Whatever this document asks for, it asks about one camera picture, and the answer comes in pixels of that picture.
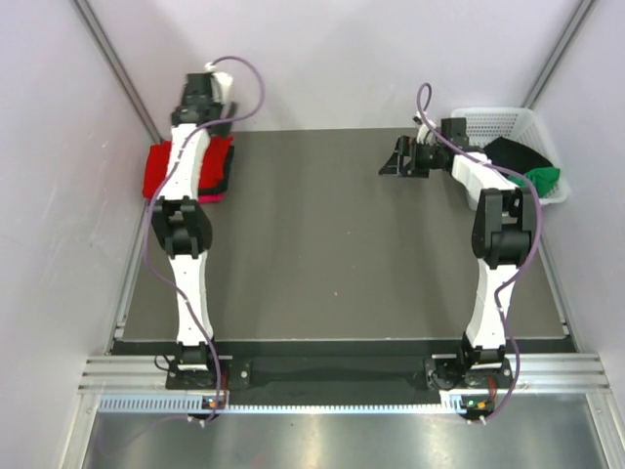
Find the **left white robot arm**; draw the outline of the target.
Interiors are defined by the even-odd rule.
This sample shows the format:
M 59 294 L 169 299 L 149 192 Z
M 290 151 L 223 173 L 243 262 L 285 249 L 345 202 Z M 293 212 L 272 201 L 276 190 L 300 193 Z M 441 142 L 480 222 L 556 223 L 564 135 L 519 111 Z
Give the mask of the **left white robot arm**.
M 212 225 L 200 206 L 201 166 L 211 144 L 211 127 L 223 117 L 232 77 L 210 68 L 187 76 L 180 103 L 171 116 L 171 149 L 164 181 L 150 203 L 151 225 L 173 272 L 178 332 L 166 387 L 214 390 L 222 370 L 208 315 L 205 271 Z

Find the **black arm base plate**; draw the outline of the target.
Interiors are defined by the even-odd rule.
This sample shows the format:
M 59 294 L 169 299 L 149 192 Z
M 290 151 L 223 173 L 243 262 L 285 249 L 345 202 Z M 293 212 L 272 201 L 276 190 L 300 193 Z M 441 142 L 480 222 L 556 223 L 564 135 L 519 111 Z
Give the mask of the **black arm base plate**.
M 404 382 L 419 389 L 451 391 L 459 388 L 506 387 L 512 383 L 510 362 L 467 369 L 455 356 L 382 357 L 234 357 L 221 360 L 221 370 L 171 363 L 168 390 L 246 391 L 272 383 Z

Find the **red t shirt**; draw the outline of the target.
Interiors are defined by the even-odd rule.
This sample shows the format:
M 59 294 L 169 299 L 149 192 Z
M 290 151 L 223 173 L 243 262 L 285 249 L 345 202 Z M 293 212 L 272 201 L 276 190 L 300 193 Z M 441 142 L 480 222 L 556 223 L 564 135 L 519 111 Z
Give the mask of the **red t shirt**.
M 152 145 L 146 161 L 142 195 L 151 199 L 166 176 L 172 143 Z M 233 136 L 214 137 L 204 152 L 198 183 L 198 201 L 215 203 L 223 199 L 229 186 L 230 168 L 234 157 Z

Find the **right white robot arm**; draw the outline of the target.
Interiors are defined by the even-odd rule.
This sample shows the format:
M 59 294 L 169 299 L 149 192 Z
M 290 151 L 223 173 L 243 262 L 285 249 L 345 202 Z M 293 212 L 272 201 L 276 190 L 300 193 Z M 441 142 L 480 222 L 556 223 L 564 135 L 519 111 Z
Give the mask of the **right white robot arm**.
M 479 267 L 473 313 L 457 355 L 426 360 L 427 379 L 441 391 L 492 385 L 511 375 L 507 316 L 515 276 L 528 261 L 536 238 L 536 206 L 529 188 L 511 182 L 482 149 L 471 145 L 465 119 L 446 118 L 439 125 L 427 117 L 414 121 L 415 136 L 397 138 L 380 175 L 427 178 L 442 170 L 478 203 L 471 235 Z

